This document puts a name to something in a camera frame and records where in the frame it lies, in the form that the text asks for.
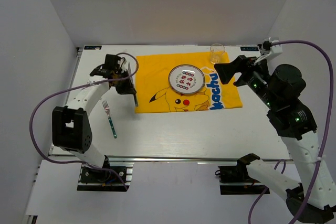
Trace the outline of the clear plastic cup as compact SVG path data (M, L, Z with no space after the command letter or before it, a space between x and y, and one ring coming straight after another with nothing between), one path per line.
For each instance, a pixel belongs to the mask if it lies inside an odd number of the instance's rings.
M212 64L220 63L225 53L225 47L222 44L212 44L210 46L210 62Z

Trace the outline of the right blue table label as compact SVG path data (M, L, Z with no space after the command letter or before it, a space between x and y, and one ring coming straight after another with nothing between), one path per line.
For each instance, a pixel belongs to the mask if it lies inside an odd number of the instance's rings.
M241 51L259 51L258 47L240 47Z

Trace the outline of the left blue table label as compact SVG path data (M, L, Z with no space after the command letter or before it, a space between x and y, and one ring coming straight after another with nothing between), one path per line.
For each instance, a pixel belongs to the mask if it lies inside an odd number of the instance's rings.
M84 46L84 50L101 50L102 46L98 45L86 45Z

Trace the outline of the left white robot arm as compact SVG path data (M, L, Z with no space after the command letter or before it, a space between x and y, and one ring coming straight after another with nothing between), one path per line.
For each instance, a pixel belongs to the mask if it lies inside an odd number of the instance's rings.
M107 165L107 157L92 142L89 115L111 88L115 88L119 95L136 97L132 81L135 73L125 66L125 56L133 57L125 52L107 54L104 63L95 67L86 84L78 88L79 93L52 112L53 145L72 153L83 165L92 167L93 176L101 182L110 178L111 168Z

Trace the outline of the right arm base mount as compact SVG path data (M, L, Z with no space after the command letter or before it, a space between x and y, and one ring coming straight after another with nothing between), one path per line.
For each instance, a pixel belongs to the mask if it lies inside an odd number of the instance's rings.
M266 186L250 177L243 177L236 166L219 166L215 172L221 195L260 195Z

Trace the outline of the yellow pikachu cloth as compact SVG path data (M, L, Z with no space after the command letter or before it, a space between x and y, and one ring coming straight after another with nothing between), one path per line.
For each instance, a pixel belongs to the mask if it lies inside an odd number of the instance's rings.
M139 69L135 75L138 106L135 112L189 112L241 108L243 104L234 82L222 84L210 58L210 52L138 56ZM169 74L179 65L195 66L204 74L204 85L197 93L180 94L170 86Z

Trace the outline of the blue table label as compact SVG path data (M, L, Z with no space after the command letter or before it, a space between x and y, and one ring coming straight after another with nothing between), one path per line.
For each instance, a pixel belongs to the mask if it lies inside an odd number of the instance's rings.
M258 47L240 47L241 51L259 51Z
M98 45L86 45L84 46L84 50L101 50L102 46Z

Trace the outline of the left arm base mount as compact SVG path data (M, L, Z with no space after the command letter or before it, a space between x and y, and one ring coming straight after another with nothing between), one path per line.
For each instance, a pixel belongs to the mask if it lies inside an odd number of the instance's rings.
M77 191L127 192L130 187L133 164L110 162L111 171L102 171L82 166L80 169Z

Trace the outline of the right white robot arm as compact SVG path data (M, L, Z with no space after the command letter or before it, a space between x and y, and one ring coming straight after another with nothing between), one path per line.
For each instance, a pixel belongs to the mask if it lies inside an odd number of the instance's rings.
M300 179L293 180L250 153L235 166L216 171L221 183L262 183L265 190L282 198L293 222L326 223L335 214L335 182L323 158L326 139L320 140L311 110L299 96L306 87L301 71L281 64L273 73L268 62L280 55L283 41L266 39L260 44L259 57L238 56L230 63L217 63L215 70L223 84L238 73L234 85L248 86L267 106L267 117L285 144Z

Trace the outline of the knife with teal handle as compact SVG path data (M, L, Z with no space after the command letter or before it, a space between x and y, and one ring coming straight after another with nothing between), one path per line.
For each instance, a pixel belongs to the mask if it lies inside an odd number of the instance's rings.
M135 81L134 81L133 77L132 77L132 83L133 83L133 87L135 89ZM135 94L133 95L133 98L134 98L135 107L137 108L139 106L139 104L138 104L138 97L137 97L137 91L135 91Z

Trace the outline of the round patterned plate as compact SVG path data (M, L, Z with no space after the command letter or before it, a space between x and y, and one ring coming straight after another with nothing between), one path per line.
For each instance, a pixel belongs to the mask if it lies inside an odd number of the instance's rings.
M169 73L170 87L181 94L195 94L205 83L203 72L193 65L179 65Z

